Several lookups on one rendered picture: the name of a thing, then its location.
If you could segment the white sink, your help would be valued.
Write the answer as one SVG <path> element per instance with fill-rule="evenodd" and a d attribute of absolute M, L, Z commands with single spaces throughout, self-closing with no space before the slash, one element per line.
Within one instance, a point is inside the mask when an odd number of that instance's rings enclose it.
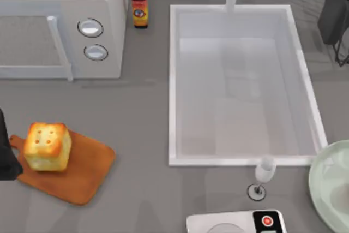
<path fill-rule="evenodd" d="M 308 166 L 327 144 L 290 5 L 170 7 L 170 166 Z"/>

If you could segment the round microwave knob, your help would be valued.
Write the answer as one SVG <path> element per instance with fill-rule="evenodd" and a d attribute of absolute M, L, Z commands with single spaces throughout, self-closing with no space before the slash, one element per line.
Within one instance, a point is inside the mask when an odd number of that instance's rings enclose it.
<path fill-rule="evenodd" d="M 95 19 L 88 18 L 84 21 L 79 21 L 77 24 L 78 31 L 87 38 L 96 38 L 102 35 L 104 28 L 102 24 Z"/>
<path fill-rule="evenodd" d="M 103 61 L 109 53 L 108 50 L 102 45 L 91 45 L 84 48 L 84 55 L 92 61 Z"/>

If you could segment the dark sauce bottle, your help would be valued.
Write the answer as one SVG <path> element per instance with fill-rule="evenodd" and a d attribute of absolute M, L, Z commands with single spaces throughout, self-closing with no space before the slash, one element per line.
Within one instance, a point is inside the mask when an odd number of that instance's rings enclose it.
<path fill-rule="evenodd" d="M 135 28 L 147 28 L 149 25 L 148 0 L 131 0 L 133 23 Z"/>

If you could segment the clear wine glass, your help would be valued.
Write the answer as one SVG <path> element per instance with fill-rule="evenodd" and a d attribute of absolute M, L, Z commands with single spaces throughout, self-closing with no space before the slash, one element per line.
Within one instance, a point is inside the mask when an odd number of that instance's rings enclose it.
<path fill-rule="evenodd" d="M 264 184 L 268 183 L 274 176 L 276 171 L 276 163 L 273 157 L 264 156 L 255 168 L 256 183 L 247 187 L 247 195 L 253 201 L 262 201 L 267 191 Z"/>

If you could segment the wooden cutting board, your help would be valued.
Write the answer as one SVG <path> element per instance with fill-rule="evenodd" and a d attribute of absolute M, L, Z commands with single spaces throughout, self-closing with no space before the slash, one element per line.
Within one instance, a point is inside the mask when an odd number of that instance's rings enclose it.
<path fill-rule="evenodd" d="M 114 150 L 97 141 L 70 131 L 72 147 L 68 165 L 63 172 L 32 170 L 23 156 L 25 139 L 11 135 L 11 147 L 18 150 L 23 173 L 17 179 L 46 194 L 74 205 L 85 205 L 102 185 L 116 158 Z"/>

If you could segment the toasted bread cube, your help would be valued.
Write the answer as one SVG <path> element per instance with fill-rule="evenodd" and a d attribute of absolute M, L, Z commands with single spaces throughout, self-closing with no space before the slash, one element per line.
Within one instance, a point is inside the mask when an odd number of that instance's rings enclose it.
<path fill-rule="evenodd" d="M 33 122 L 24 143 L 24 158 L 34 171 L 67 168 L 72 140 L 64 123 Z"/>

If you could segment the white kitchen scale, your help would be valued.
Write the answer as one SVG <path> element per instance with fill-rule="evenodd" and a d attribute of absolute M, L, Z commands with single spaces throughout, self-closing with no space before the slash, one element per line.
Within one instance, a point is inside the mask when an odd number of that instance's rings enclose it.
<path fill-rule="evenodd" d="M 188 233 L 288 233 L 278 210 L 250 210 L 190 215 Z"/>

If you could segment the pale microwave oven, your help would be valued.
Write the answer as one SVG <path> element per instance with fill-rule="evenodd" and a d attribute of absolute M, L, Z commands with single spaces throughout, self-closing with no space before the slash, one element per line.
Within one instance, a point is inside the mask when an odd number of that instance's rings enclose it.
<path fill-rule="evenodd" d="M 74 79 L 117 79 L 121 75 L 128 0 L 0 0 L 0 79 L 67 79 L 47 17 L 57 27 Z M 104 31 L 87 38 L 79 21 L 98 20 Z M 103 61 L 92 61 L 84 48 L 102 45 Z"/>

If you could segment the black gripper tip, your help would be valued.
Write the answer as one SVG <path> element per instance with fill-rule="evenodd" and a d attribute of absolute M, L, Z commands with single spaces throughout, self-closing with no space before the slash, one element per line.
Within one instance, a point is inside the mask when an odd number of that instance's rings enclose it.
<path fill-rule="evenodd" d="M 14 181 L 23 168 L 11 149 L 5 118 L 0 108 L 0 181 Z"/>

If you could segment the pale green plate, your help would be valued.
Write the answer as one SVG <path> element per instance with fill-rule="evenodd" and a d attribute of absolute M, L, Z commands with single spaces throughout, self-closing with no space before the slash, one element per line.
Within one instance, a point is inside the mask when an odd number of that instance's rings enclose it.
<path fill-rule="evenodd" d="M 349 140 L 334 142 L 313 159 L 309 193 L 317 214 L 334 233 L 349 233 Z"/>

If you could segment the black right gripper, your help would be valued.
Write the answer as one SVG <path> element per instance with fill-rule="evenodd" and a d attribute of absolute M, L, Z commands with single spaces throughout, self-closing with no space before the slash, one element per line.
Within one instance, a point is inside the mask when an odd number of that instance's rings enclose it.
<path fill-rule="evenodd" d="M 349 0 L 324 0 L 317 25 L 323 43 L 333 48 L 336 63 L 340 67 L 349 64 L 349 53 L 344 59 L 339 57 L 342 38 L 349 29 Z"/>

